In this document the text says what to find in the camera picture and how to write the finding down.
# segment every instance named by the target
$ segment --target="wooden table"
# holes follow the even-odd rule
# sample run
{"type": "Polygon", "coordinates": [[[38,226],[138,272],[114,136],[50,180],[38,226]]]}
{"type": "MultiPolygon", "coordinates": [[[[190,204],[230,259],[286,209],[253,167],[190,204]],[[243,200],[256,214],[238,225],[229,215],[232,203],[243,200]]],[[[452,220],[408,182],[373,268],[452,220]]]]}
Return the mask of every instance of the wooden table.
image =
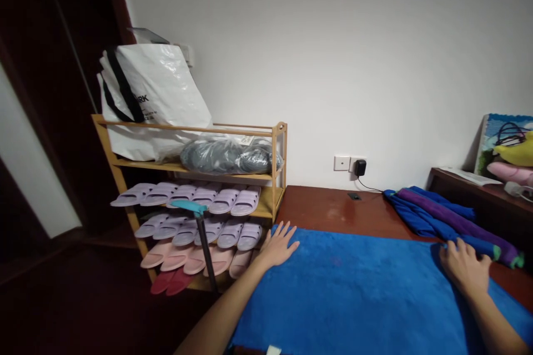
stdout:
{"type": "MultiPolygon", "coordinates": [[[[361,200],[354,201],[348,197],[349,192],[352,191],[288,186],[276,221],[290,221],[291,225],[310,230],[389,239],[441,241],[412,233],[381,194],[358,191],[361,200]]],[[[533,313],[532,276],[499,263],[492,264],[490,276],[533,313]]],[[[235,353],[255,355],[264,352],[237,347],[235,353]]]]}

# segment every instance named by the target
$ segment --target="shopping bag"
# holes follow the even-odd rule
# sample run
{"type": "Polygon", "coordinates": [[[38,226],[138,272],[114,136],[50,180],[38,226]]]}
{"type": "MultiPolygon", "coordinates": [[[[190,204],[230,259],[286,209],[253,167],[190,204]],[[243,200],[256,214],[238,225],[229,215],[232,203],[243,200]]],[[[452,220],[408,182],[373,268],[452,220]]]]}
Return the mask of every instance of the shopping bag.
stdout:
{"type": "MultiPolygon", "coordinates": [[[[193,128],[212,126],[211,114],[178,46],[134,44],[109,48],[98,74],[106,121],[193,128]]],[[[134,161],[156,158],[158,149],[179,152],[199,133],[108,126],[114,153],[134,161]]]]}

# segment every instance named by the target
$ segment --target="power adapter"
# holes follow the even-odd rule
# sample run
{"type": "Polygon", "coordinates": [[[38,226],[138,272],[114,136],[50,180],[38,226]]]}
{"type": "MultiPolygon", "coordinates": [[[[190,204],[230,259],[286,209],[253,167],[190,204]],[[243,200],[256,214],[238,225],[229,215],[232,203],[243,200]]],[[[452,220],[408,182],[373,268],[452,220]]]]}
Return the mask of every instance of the power adapter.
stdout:
{"type": "Polygon", "coordinates": [[[365,160],[357,160],[354,163],[354,175],[355,176],[364,176],[366,171],[366,161],[365,160]]]}

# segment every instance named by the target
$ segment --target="teal clip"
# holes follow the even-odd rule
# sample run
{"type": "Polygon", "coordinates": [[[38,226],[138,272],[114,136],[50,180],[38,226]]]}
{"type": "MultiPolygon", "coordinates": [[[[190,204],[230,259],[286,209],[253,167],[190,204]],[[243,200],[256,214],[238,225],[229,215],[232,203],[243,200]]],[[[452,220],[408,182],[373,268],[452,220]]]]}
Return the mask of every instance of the teal clip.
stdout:
{"type": "Polygon", "coordinates": [[[193,211],[194,217],[203,216],[204,212],[207,211],[207,207],[205,205],[200,205],[192,201],[173,201],[170,204],[177,208],[182,208],[188,211],[193,211]]]}

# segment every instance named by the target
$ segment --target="black pole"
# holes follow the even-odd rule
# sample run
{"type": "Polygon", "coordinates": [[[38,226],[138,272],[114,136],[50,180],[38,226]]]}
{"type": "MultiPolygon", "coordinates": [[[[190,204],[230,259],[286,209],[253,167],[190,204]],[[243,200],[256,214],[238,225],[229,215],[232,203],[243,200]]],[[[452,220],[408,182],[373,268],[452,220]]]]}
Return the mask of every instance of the black pole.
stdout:
{"type": "Polygon", "coordinates": [[[202,242],[202,249],[204,251],[205,265],[207,267],[207,274],[209,275],[209,282],[211,283],[211,290],[218,294],[217,281],[215,280],[215,272],[213,272],[213,263],[211,262],[211,252],[209,251],[209,244],[205,235],[204,217],[200,215],[196,218],[198,224],[198,234],[202,242]]]}

